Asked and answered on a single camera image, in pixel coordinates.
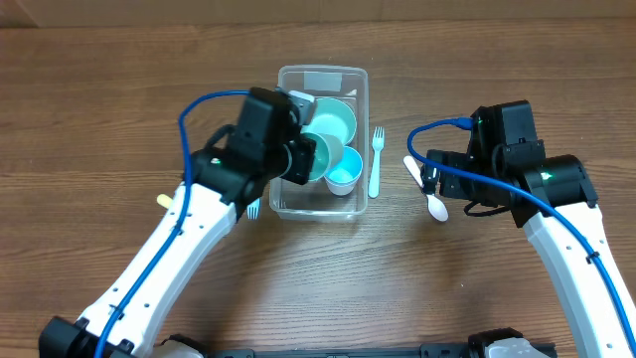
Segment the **green plastic cup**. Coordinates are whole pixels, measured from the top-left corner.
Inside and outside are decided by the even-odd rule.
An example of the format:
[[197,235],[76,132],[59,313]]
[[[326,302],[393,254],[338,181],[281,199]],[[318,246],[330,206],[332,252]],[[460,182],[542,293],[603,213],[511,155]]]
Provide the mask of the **green plastic cup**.
[[312,139],[316,143],[314,161],[309,173],[309,181],[315,182],[324,177],[344,155],[344,144],[331,134],[304,132],[304,138]]

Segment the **green plastic bowl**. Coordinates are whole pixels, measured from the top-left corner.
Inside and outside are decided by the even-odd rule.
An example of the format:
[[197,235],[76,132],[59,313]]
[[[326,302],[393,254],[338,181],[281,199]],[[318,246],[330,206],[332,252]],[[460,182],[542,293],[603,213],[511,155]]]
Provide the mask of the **green plastic bowl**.
[[349,145],[356,134],[357,119],[353,110],[343,101],[322,97],[317,99],[314,115],[305,132],[329,134],[337,137],[343,145]]

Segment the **blue plastic cup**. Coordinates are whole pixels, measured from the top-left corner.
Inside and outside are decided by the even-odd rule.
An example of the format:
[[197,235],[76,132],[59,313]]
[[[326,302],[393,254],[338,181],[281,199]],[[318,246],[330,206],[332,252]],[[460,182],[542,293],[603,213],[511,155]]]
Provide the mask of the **blue plastic cup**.
[[341,161],[325,175],[325,179],[336,185],[349,185],[360,178],[363,169],[361,154],[355,148],[345,146]]

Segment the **pink plastic cup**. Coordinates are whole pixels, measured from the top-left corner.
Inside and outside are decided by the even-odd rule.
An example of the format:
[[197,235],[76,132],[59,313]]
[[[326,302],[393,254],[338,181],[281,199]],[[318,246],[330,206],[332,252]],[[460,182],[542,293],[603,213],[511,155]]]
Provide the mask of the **pink plastic cup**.
[[331,178],[326,178],[326,184],[328,190],[336,196],[346,196],[349,195],[356,187],[357,181],[352,180],[348,182],[340,182],[332,180]]

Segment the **light blue plastic fork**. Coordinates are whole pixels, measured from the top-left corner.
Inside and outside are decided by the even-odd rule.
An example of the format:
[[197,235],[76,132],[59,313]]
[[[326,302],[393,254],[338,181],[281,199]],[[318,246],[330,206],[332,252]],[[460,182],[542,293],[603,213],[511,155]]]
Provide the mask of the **light blue plastic fork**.
[[247,217],[250,220],[257,220],[260,212],[260,199],[254,200],[246,208]]

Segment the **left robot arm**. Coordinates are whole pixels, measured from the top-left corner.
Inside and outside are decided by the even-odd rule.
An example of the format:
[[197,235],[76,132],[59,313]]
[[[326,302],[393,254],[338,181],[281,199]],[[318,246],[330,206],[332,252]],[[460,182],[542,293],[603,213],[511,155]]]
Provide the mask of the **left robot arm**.
[[53,318],[42,331],[43,357],[148,357],[175,301],[212,248],[274,178],[309,180],[316,143],[301,128],[314,96],[252,88],[238,121],[197,151],[180,132],[183,180],[161,222],[115,283],[80,317]]

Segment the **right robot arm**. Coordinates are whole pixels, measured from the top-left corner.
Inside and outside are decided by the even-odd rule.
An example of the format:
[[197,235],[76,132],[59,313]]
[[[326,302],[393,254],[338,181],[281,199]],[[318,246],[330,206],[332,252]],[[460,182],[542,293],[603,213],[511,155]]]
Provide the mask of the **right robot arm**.
[[539,254],[582,357],[635,354],[635,304],[610,251],[598,195],[573,155],[547,157],[531,105],[481,106],[447,124],[470,133],[465,152],[418,153],[425,194],[466,201],[466,215],[509,212]]

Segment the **clear plastic container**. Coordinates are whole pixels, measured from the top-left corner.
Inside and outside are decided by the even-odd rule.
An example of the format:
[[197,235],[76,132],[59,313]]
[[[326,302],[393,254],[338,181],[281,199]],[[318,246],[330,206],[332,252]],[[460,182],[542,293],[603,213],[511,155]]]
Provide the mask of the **clear plastic container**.
[[327,65],[285,66],[278,86],[318,98],[332,97],[346,103],[357,119],[357,130],[349,145],[362,156],[364,169],[355,189],[346,196],[333,195],[325,176],[305,185],[275,178],[269,183],[269,205],[284,220],[347,221],[363,214],[368,204],[369,174],[369,79],[363,69]]

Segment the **pink plastic spoon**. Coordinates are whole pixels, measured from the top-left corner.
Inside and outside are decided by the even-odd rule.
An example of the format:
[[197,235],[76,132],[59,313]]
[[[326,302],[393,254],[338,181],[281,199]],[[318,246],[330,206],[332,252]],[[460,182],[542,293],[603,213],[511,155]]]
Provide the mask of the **pink plastic spoon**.
[[[411,177],[414,179],[420,191],[423,191],[423,182],[420,176],[420,169],[413,157],[407,155],[403,158],[402,163]],[[427,209],[429,214],[438,222],[446,222],[448,220],[448,212],[441,200],[433,194],[425,194],[427,199]]]

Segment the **green plastic fork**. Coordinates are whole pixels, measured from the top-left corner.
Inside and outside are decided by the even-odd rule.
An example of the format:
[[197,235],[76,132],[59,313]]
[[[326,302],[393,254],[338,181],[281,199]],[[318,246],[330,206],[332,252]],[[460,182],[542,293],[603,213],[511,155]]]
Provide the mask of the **green plastic fork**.
[[373,135],[372,147],[374,150],[374,160],[369,180],[369,196],[377,198],[380,193],[381,160],[382,151],[385,147],[385,130],[378,126]]

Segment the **yellow plastic fork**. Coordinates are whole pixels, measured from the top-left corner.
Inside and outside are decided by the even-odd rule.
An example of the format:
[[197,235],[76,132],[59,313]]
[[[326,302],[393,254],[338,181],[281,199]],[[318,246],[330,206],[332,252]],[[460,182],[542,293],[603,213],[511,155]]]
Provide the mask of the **yellow plastic fork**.
[[173,199],[166,194],[160,194],[156,197],[156,202],[161,207],[169,209],[172,205]]

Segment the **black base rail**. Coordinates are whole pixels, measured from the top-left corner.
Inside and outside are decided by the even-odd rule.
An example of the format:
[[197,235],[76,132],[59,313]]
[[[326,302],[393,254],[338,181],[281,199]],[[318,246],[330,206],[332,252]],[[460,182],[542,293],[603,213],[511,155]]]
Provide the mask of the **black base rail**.
[[176,334],[154,347],[151,357],[204,358],[468,358],[486,357],[487,345],[494,348],[495,339],[507,339],[512,347],[492,357],[551,357],[557,358],[553,343],[528,342],[522,333],[510,327],[470,335],[465,343],[423,343],[419,346],[393,348],[348,348],[319,350],[257,351],[253,349],[216,350],[203,343]]

